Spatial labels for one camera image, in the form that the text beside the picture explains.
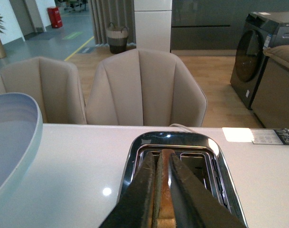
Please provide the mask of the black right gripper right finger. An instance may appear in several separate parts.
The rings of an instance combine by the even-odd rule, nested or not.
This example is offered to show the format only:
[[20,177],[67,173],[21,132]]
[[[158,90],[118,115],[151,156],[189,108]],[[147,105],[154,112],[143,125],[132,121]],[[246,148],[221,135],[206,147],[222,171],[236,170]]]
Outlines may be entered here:
[[169,158],[170,191],[178,228],[244,228],[175,155]]

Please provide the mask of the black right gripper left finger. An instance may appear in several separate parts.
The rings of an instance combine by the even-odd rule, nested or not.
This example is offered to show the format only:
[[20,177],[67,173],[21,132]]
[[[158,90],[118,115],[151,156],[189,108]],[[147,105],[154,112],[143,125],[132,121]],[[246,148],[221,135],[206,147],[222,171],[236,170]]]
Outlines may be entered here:
[[149,152],[126,192],[100,225],[101,228],[150,228],[152,226],[155,161]]

